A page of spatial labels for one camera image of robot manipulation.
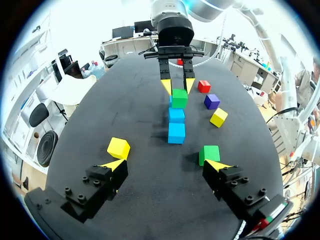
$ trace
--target person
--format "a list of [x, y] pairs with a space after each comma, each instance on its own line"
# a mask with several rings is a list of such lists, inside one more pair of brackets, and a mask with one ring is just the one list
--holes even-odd
[[[320, 76], [320, 59], [317, 57], [313, 58], [313, 71], [310, 72], [306, 69], [297, 73], [294, 77], [296, 89], [296, 100], [298, 108], [306, 108], [308, 105], [316, 85], [318, 84]], [[313, 114], [316, 119], [320, 117], [320, 99], [317, 102], [317, 108], [313, 110]], [[278, 92], [275, 96], [275, 110], [280, 112], [282, 110], [282, 92]]]

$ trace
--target bolt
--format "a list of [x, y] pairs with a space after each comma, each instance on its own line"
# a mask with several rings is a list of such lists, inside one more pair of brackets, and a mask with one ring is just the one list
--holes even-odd
[[266, 192], [267, 192], [267, 189], [261, 188], [260, 191], [259, 191], [259, 194], [260, 194], [260, 195], [265, 195]]
[[37, 204], [35, 205], [35, 207], [36, 207], [36, 209], [40, 210], [40, 209], [42, 208], [42, 205], [39, 204], [39, 203], [37, 203]]
[[83, 204], [84, 202], [87, 201], [87, 199], [86, 199], [86, 197], [85, 197], [84, 195], [79, 194], [79, 195], [78, 195], [78, 201], [79, 201], [81, 204]]
[[89, 178], [87, 178], [86, 176], [84, 176], [84, 177], [82, 178], [82, 181], [83, 181], [84, 183], [88, 183], [88, 182], [89, 182]]
[[248, 195], [248, 196], [245, 198], [245, 201], [246, 201], [247, 203], [251, 203], [253, 200], [254, 200], [254, 197], [251, 196], [251, 195]]
[[232, 181], [232, 182], [231, 182], [231, 185], [232, 185], [232, 187], [235, 187], [235, 186], [238, 185], [238, 182], [237, 182], [237, 181]]
[[96, 187], [99, 187], [101, 184], [100, 184], [99, 180], [94, 180], [93, 181], [93, 185], [96, 186]]
[[242, 178], [242, 182], [243, 182], [243, 183], [247, 183], [247, 182], [249, 182], [249, 178], [248, 178], [248, 177], [244, 177], [244, 178]]
[[71, 188], [66, 186], [66, 187], [64, 188], [64, 193], [65, 193], [66, 195], [72, 194]]

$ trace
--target office chair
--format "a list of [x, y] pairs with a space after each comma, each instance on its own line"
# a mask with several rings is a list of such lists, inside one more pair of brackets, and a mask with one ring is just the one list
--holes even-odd
[[116, 54], [106, 57], [106, 52], [104, 50], [100, 50], [99, 55], [103, 61], [103, 65], [108, 69], [111, 68], [116, 63], [114, 60], [118, 58], [118, 55]]
[[[41, 124], [45, 119], [47, 119], [47, 117], [49, 117], [49, 111], [43, 103], [40, 103], [38, 106], [34, 108], [29, 117], [30, 126], [35, 128], [36, 126]], [[52, 130], [47, 131], [43, 135], [36, 151], [38, 162], [44, 168], [49, 166], [51, 157], [54, 153], [55, 147], [58, 142], [57, 133], [53, 131], [53, 128], [50, 123], [49, 125]]]

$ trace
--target drawer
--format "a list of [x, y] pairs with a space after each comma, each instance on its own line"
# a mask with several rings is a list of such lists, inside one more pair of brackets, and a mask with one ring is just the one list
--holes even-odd
[[240, 56], [236, 56], [236, 57], [234, 58], [234, 62], [237, 63], [240, 67], [243, 67], [243, 66], [244, 66], [245, 61], [246, 61], [246, 60], [243, 59], [243, 58], [240, 57]]

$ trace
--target black table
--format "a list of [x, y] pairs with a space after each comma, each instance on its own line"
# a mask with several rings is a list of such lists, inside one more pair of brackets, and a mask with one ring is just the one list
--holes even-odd
[[[194, 58], [194, 62], [206, 58]], [[61, 195], [92, 164], [112, 162], [112, 137], [131, 146], [129, 176], [113, 201], [94, 219], [109, 239], [231, 240], [239, 221], [218, 201], [197, 165], [203, 145], [218, 145], [221, 163], [237, 164], [271, 199], [282, 193], [279, 158], [261, 113], [236, 77], [216, 59], [195, 68], [188, 96], [184, 144], [168, 144], [169, 96], [160, 82], [157, 59], [130, 54], [120, 59], [87, 93], [56, 145], [46, 185]], [[171, 68], [173, 88], [183, 88], [182, 69]], [[198, 80], [211, 83], [211, 93], [229, 113], [221, 128], [209, 120]]]

